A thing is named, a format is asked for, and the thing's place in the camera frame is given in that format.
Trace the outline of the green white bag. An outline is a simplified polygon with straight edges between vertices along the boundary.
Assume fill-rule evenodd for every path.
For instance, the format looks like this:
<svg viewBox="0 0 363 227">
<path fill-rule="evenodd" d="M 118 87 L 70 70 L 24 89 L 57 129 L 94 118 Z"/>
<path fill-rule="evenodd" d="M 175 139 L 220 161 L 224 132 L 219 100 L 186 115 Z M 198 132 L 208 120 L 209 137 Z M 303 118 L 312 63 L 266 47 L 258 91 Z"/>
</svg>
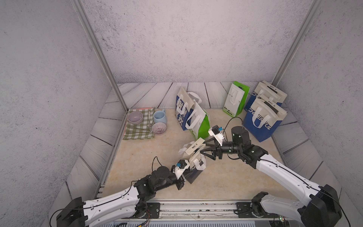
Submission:
<svg viewBox="0 0 363 227">
<path fill-rule="evenodd" d="M 193 112 L 189 115 L 185 128 L 190 130 L 196 140 L 209 137 L 208 131 L 211 128 L 209 114 L 198 103 L 194 103 Z"/>
<path fill-rule="evenodd" d="M 223 111 L 231 117 L 238 116 L 244 109 L 250 87 L 234 81 L 231 84 Z"/>
</svg>

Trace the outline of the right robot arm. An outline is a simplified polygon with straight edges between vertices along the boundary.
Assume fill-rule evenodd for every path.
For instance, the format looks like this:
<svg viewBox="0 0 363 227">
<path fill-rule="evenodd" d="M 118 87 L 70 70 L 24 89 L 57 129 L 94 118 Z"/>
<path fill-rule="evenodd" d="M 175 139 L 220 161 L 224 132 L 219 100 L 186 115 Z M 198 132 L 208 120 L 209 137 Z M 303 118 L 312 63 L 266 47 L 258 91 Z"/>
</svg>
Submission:
<svg viewBox="0 0 363 227">
<path fill-rule="evenodd" d="M 306 227 L 334 227 L 346 216 L 339 203 L 337 191 L 330 185 L 321 186 L 295 173 L 265 149 L 251 143 L 249 132 L 242 126 L 231 129 L 232 140 L 225 141 L 224 129 L 217 125 L 209 129 L 210 140 L 201 155 L 212 160 L 222 159 L 224 154 L 236 154 L 239 160 L 265 173 L 292 193 L 289 200 L 260 192 L 251 200 L 251 213 L 257 218 L 276 214 L 299 221 Z"/>
</svg>

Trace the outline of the blue beige takeout bag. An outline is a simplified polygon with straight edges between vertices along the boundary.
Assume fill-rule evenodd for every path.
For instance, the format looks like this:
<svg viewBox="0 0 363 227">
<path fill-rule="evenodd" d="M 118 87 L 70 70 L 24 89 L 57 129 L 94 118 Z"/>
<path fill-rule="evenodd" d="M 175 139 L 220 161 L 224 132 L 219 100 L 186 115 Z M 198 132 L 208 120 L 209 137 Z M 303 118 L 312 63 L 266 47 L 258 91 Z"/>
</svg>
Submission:
<svg viewBox="0 0 363 227">
<path fill-rule="evenodd" d="M 254 100 L 258 97 L 265 97 L 266 99 L 272 101 L 278 106 L 281 106 L 287 97 L 287 93 L 263 80 L 262 82 L 259 82 L 256 89 L 253 91 L 244 109 L 248 111 Z"/>
</svg>

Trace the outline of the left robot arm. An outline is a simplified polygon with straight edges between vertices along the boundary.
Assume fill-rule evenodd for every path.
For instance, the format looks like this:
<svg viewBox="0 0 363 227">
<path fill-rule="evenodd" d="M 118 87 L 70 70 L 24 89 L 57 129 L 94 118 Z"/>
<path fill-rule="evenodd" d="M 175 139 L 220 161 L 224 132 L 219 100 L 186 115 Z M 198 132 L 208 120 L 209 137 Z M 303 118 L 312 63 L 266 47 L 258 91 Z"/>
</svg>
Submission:
<svg viewBox="0 0 363 227">
<path fill-rule="evenodd" d="M 167 167 L 160 166 L 150 175 L 133 181 L 131 186 L 110 196 L 83 201 L 73 199 L 56 217 L 58 227 L 99 227 L 118 218 L 140 218 L 146 214 L 147 201 L 157 191 L 176 185 L 180 190 L 185 178 L 177 178 Z"/>
</svg>

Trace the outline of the navy beige bag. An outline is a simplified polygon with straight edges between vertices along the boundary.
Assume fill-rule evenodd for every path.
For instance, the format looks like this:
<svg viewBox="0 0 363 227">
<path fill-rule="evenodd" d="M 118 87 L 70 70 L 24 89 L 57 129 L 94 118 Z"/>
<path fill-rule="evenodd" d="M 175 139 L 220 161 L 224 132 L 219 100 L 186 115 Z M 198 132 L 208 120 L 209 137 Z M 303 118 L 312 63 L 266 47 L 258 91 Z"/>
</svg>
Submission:
<svg viewBox="0 0 363 227">
<path fill-rule="evenodd" d="M 178 151 L 180 158 L 188 160 L 190 163 L 190 167 L 183 173 L 185 180 L 190 184 L 192 184 L 207 167 L 206 156 L 200 154 L 200 151 L 206 146 L 203 144 L 204 141 L 204 139 L 199 138 L 196 141 L 184 144 Z"/>
</svg>

